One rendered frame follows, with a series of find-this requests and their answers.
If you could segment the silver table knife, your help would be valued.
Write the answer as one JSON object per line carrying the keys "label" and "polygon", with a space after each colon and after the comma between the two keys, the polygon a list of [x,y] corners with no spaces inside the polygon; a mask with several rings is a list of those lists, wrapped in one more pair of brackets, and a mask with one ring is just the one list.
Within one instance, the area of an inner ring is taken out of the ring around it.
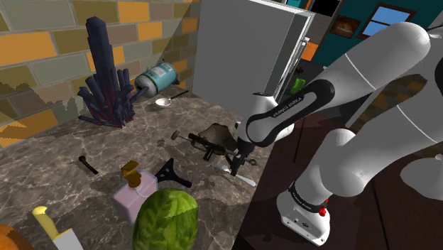
{"label": "silver table knife", "polygon": [[[223,165],[223,166],[221,167],[221,169],[222,169],[223,171],[225,171],[225,172],[231,173],[231,170],[229,169],[229,167],[228,167],[227,165]],[[244,182],[248,183],[249,185],[251,185],[251,186],[253,186],[253,187],[256,186],[256,182],[253,181],[252,179],[246,178],[246,177],[241,176],[241,175],[238,175],[238,174],[236,174],[236,177],[239,178],[239,179],[241,179],[241,180],[243,180]]]}

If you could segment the brown cracked bowl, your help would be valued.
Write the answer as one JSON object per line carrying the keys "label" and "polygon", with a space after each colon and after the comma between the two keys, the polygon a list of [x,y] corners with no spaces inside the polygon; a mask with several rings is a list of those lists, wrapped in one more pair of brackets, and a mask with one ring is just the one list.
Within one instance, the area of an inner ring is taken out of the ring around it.
{"label": "brown cracked bowl", "polygon": [[207,139],[211,143],[225,147],[229,151],[236,150],[236,139],[232,136],[228,126],[213,123],[198,136]]}

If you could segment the dark robot stand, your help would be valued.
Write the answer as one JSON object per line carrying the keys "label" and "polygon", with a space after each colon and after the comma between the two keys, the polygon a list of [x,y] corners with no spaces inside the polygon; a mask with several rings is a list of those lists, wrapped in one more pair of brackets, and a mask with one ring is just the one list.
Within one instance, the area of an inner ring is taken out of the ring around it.
{"label": "dark robot stand", "polygon": [[324,136],[340,126],[314,114],[274,144],[231,250],[443,250],[443,202],[421,196],[400,178],[415,155],[388,166],[357,197],[332,196],[324,245],[283,225],[276,197],[307,167]]}

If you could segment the black spatula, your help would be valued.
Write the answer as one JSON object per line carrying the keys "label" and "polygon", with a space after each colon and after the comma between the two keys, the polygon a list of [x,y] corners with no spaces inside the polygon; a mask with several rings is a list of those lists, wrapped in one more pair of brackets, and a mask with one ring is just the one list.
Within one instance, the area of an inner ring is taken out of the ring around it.
{"label": "black spatula", "polygon": [[174,159],[170,158],[164,166],[155,174],[157,182],[160,183],[162,181],[175,181],[187,188],[192,187],[192,183],[189,180],[185,180],[177,176],[174,170]]}

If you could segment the green cup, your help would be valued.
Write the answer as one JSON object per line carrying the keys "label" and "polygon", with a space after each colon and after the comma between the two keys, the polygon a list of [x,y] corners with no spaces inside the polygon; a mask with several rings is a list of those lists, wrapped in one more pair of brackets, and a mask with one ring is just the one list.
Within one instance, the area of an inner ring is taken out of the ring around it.
{"label": "green cup", "polygon": [[305,80],[301,79],[301,78],[297,78],[294,81],[294,83],[290,89],[290,93],[296,94],[297,92],[299,92],[303,88],[304,85],[305,85]]}

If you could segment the grey refrigerator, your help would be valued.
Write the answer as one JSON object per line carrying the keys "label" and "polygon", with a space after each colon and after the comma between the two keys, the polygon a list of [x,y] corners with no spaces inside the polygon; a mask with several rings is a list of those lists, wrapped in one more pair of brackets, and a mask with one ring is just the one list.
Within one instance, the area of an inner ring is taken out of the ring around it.
{"label": "grey refrigerator", "polygon": [[240,116],[274,95],[314,13],[271,0],[202,0],[193,92]]}

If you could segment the green watermelon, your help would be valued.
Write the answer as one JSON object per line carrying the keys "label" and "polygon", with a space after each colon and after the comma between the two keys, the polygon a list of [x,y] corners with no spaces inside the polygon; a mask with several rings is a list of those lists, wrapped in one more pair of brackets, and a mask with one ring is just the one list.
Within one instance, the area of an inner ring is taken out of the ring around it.
{"label": "green watermelon", "polygon": [[138,212],[132,250],[190,250],[197,236],[198,213],[197,201],[184,191],[154,192]]}

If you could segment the teal and white canister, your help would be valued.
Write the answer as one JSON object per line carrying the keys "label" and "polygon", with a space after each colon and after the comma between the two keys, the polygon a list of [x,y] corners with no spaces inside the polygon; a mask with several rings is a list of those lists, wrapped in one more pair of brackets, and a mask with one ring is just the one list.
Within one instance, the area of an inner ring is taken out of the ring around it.
{"label": "teal and white canister", "polygon": [[178,73],[172,64],[162,62],[141,73],[134,81],[137,91],[146,88],[143,93],[146,98],[152,98],[170,85],[179,85]]}

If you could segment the pink soap dispenser gold pump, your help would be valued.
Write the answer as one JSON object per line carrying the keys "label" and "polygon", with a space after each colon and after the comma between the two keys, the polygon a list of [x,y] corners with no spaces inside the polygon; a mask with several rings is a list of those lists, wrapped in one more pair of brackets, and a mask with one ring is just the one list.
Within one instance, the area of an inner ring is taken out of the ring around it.
{"label": "pink soap dispenser gold pump", "polygon": [[134,224],[142,204],[158,190],[158,180],[148,171],[136,170],[138,163],[129,161],[121,168],[126,184],[114,193],[112,201],[117,214]]}

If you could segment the dark crystal cluster sculpture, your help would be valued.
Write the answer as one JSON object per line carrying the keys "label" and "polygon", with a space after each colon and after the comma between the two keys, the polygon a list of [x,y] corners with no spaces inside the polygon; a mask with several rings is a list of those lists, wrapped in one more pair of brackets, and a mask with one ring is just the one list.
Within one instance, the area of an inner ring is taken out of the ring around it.
{"label": "dark crystal cluster sculpture", "polygon": [[148,88],[131,93],[134,86],[130,84],[128,70],[115,68],[113,48],[103,20],[93,16],[87,19],[85,26],[95,73],[85,80],[87,85],[80,87],[77,93],[83,98],[91,116],[80,115],[78,119],[121,129],[125,123],[133,121],[133,103]]}

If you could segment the small black tool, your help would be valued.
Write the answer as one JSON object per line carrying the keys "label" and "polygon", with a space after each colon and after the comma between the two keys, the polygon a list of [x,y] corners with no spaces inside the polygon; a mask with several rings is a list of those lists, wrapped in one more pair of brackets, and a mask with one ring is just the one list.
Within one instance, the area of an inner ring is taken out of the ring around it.
{"label": "small black tool", "polygon": [[98,174],[98,171],[95,169],[95,168],[93,168],[88,162],[87,162],[87,159],[86,159],[86,157],[85,156],[80,156],[79,158],[79,161],[81,162],[81,163],[83,163],[93,174],[95,174],[95,175],[97,175]]}

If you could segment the brown framed window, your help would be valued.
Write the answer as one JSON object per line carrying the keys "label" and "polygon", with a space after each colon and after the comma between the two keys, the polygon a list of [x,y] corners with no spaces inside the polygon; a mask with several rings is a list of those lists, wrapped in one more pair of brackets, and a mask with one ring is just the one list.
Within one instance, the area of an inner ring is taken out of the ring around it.
{"label": "brown framed window", "polygon": [[414,10],[379,2],[356,37],[366,39],[394,23],[410,21],[415,14]]}

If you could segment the orange pumpkin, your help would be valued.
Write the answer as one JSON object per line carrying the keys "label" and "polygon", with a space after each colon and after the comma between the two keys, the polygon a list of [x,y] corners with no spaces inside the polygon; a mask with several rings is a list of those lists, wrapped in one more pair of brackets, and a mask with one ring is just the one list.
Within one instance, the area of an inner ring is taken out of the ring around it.
{"label": "orange pumpkin", "polygon": [[35,250],[16,229],[0,224],[0,250]]}

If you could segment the brown framed wall picture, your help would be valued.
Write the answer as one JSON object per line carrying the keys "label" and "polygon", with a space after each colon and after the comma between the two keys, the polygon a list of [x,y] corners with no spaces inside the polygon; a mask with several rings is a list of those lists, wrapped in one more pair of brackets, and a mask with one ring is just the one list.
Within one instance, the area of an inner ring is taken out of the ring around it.
{"label": "brown framed wall picture", "polygon": [[351,38],[360,23],[360,20],[338,15],[329,32],[345,38]]}

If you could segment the black wall picture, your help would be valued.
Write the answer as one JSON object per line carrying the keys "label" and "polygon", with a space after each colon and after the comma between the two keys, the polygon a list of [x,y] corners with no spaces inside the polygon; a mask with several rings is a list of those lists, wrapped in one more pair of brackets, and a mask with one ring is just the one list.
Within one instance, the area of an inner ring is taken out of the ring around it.
{"label": "black wall picture", "polygon": [[332,17],[340,3],[341,0],[313,0],[310,11],[323,16]]}

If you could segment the yellow handled knife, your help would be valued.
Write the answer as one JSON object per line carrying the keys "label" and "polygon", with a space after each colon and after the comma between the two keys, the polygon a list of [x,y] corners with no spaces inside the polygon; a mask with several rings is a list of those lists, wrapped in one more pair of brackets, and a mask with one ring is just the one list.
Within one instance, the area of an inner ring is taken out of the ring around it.
{"label": "yellow handled knife", "polygon": [[54,221],[46,214],[47,207],[38,206],[32,214],[39,222],[45,233],[50,237],[58,250],[84,250],[73,229],[59,232]]}

